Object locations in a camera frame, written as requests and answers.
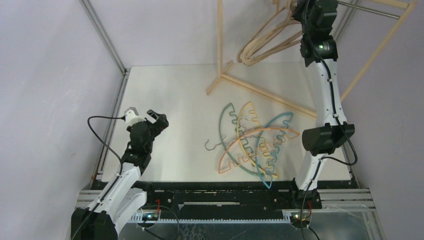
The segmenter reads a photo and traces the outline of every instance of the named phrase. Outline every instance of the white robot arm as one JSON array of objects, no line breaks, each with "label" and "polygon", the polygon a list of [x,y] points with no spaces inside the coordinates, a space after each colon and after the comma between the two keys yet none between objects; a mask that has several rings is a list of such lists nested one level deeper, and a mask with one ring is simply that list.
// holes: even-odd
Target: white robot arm
[{"label": "white robot arm", "polygon": [[121,161],[121,169],[86,209],[77,208],[71,218],[71,239],[118,239],[128,219],[146,204],[147,194],[131,188],[139,180],[150,160],[153,141],[169,123],[165,114],[147,111],[156,122],[139,116],[134,107],[125,111],[125,123],[130,132]]},{"label": "white robot arm", "polygon": [[[302,133],[306,154],[290,190],[293,206],[300,209],[316,195],[318,176],[327,159],[345,165],[353,165],[358,160],[349,139],[355,132],[355,126],[347,123],[340,101],[337,46],[330,35],[337,6],[337,0],[299,0],[292,15],[302,24],[300,53],[305,66],[315,73],[312,84],[317,115],[315,128]],[[329,156],[346,141],[355,155],[353,163]]]}]

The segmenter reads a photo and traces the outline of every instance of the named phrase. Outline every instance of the white board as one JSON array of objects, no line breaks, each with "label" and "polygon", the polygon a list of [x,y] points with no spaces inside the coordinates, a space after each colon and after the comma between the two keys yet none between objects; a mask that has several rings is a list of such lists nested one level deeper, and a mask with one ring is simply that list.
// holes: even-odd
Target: white board
[{"label": "white board", "polygon": [[[273,90],[292,101],[313,109],[312,87],[303,63],[259,63],[253,67],[236,64],[230,74],[243,77],[247,82]],[[153,143],[152,160],[148,165],[142,181],[170,182],[246,182],[259,181],[239,167],[219,174],[218,166],[224,153],[222,146],[214,151],[205,149],[205,142],[211,145],[220,141],[218,134],[219,118],[223,108],[233,103],[238,115],[242,106],[252,102],[264,127],[274,116],[290,112],[279,104],[249,93],[241,88],[221,82],[211,95],[206,95],[206,88],[217,76],[217,66],[205,65],[170,65],[170,66],[135,66],[131,68],[128,83],[123,96],[119,115],[124,115],[128,107],[135,107],[142,116],[146,111],[154,110],[166,114],[169,127]],[[300,113],[293,113],[289,128],[299,133],[314,128],[315,120]],[[222,131],[226,143],[236,139],[235,126],[231,123],[228,111],[223,117]],[[130,140],[124,121],[118,121],[111,140],[111,147],[122,155]],[[278,177],[274,181],[291,181],[300,169],[305,150],[301,135],[281,145],[278,161],[275,164]],[[234,146],[231,153],[239,156],[240,149]],[[334,156],[344,159],[338,149]],[[108,181],[117,171],[119,162],[113,154],[106,158],[103,181]],[[254,169],[250,162],[243,164]],[[327,161],[319,180],[350,180],[345,165]]]}]

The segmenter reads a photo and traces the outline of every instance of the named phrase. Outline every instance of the metal rod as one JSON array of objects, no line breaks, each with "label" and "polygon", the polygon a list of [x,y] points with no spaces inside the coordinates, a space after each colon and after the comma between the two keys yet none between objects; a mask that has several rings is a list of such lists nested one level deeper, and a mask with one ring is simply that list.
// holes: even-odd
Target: metal rod
[{"label": "metal rod", "polygon": [[97,15],[96,11],[94,10],[93,5],[91,4],[90,0],[79,0],[82,7],[84,8],[85,13],[87,14],[88,18],[90,19],[91,23],[94,26],[94,29],[96,30],[98,36],[100,37],[101,41],[103,42],[104,46],[106,47],[106,50],[109,52],[110,56],[112,57],[113,61],[115,62],[116,66],[119,68],[120,72],[124,75],[125,74],[125,66],[121,60],[121,58],[118,55],[118,52],[113,45],[111,38],[109,37],[108,33],[105,30],[105,27],[103,26],[102,22],[100,21],[99,16]]},{"label": "metal rod", "polygon": [[[351,0],[349,1],[349,4],[354,4],[354,5],[358,5],[359,0]],[[346,30],[346,26],[351,22],[352,17],[354,16],[356,12],[355,8],[352,7],[347,7],[340,23],[338,24],[338,26],[336,27],[335,31],[334,31],[334,40],[336,43],[339,42],[340,38],[342,37],[342,35],[345,33]]]},{"label": "metal rod", "polygon": [[400,18],[400,16],[398,16],[398,15],[394,15],[394,14],[391,14],[391,13],[388,13],[388,12],[384,12],[384,11],[375,10],[375,9],[364,7],[364,6],[358,6],[358,5],[350,4],[350,3],[347,3],[347,2],[344,2],[344,1],[338,1],[338,3],[340,5],[343,5],[343,6],[346,6],[346,7],[349,7],[349,8],[354,8],[354,9],[362,10],[362,11],[365,11],[365,12],[369,12],[369,13],[373,13],[373,14],[377,14],[377,15],[389,17],[389,18],[392,18],[392,19],[399,19]]}]

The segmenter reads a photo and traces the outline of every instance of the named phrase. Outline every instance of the wooden pole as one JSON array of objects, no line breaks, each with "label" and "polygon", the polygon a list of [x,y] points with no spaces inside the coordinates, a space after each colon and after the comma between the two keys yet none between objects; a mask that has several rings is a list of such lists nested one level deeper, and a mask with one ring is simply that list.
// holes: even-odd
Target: wooden pole
[{"label": "wooden pole", "polygon": [[405,12],[399,17],[397,22],[394,24],[390,32],[387,34],[387,36],[383,39],[383,41],[378,45],[378,47],[375,49],[375,51],[372,53],[371,57],[368,59],[368,61],[365,63],[365,65],[362,67],[360,72],[356,75],[356,77],[353,79],[350,86],[344,91],[343,95],[341,96],[340,100],[343,101],[348,94],[351,92],[351,90],[355,87],[355,85],[358,83],[358,81],[362,78],[362,76],[365,74],[365,72],[370,68],[371,64],[373,64],[374,60],[376,60],[376,57],[380,54],[380,52],[383,50],[383,48],[386,46],[386,44],[389,42],[389,40],[395,35],[395,33],[398,31],[399,27],[405,22],[407,17],[411,14],[412,10],[417,5],[417,1],[412,2],[409,4]]},{"label": "wooden pole", "polygon": [[218,76],[223,73],[223,0],[217,0]]},{"label": "wooden pole", "polygon": [[[224,68],[224,73],[228,72],[231,67],[233,66],[234,62],[229,61],[226,67]],[[212,91],[218,86],[218,84],[221,82],[221,75],[218,75],[215,80],[213,80],[212,84],[207,88],[206,95],[209,95],[212,93]]]},{"label": "wooden pole", "polygon": [[272,92],[269,92],[267,90],[264,90],[260,87],[254,86],[252,84],[249,84],[245,81],[242,81],[240,79],[237,79],[233,76],[227,75],[225,73],[223,73],[221,75],[222,80],[227,81],[228,83],[231,83],[233,85],[236,85],[237,87],[240,87],[242,89],[245,89],[253,94],[259,95],[263,98],[266,98],[270,101],[273,101],[275,103],[284,105],[294,111],[297,111],[301,114],[304,114],[312,119],[316,119],[317,118],[317,113],[309,108],[306,108],[304,106],[301,106],[293,101],[287,100],[285,98],[282,98],[281,96],[278,96],[277,94],[274,94]]}]

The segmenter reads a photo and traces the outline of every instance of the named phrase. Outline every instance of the wooden frame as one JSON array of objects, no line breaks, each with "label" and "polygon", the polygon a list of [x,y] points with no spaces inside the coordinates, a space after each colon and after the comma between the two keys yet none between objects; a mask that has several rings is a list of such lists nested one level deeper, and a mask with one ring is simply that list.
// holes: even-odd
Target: wooden frame
[{"label": "wooden frame", "polygon": [[[298,113],[304,114],[305,116],[308,116],[310,118],[316,119],[317,114],[315,111],[306,108],[304,106],[301,106],[293,101],[290,101],[288,99],[285,99],[281,96],[278,96],[277,94],[274,94],[272,92],[269,92],[265,89],[262,89],[258,86],[252,85],[250,83],[247,83],[243,80],[240,80],[236,77],[230,76],[227,74],[227,72],[231,69],[233,66],[233,61],[230,61],[227,66],[223,69],[223,0],[216,0],[217,1],[217,35],[218,35],[218,76],[215,78],[215,80],[212,82],[212,84],[207,88],[206,94],[210,95],[211,92],[215,89],[215,87],[222,81],[226,81],[230,84],[233,84],[235,86],[238,86],[242,89],[245,89],[246,91],[249,91],[253,94],[259,95],[263,98],[266,98],[272,102],[284,105],[294,111],[297,111]],[[340,100],[343,101],[347,95],[351,92],[351,90],[354,88],[354,86],[358,83],[358,81],[362,78],[362,76],[365,74],[365,72],[370,68],[376,57],[379,55],[379,53],[382,51],[382,49],[386,46],[386,44],[389,42],[389,40],[393,37],[393,35],[397,32],[399,27],[404,23],[406,18],[411,14],[415,6],[417,5],[418,1],[414,0],[412,3],[405,3],[397,0],[367,0],[379,4],[384,4],[387,6],[395,7],[404,9],[405,11],[400,16],[400,18],[397,20],[397,22],[394,24],[390,32],[387,34],[387,36],[383,39],[383,41],[379,44],[379,46],[375,49],[375,51],[372,53],[371,57],[368,59],[368,61],[365,63],[365,65],[362,67],[362,69],[359,71],[359,73],[356,75],[356,77],[353,79],[350,86],[346,89],[346,91],[341,96]]]}]

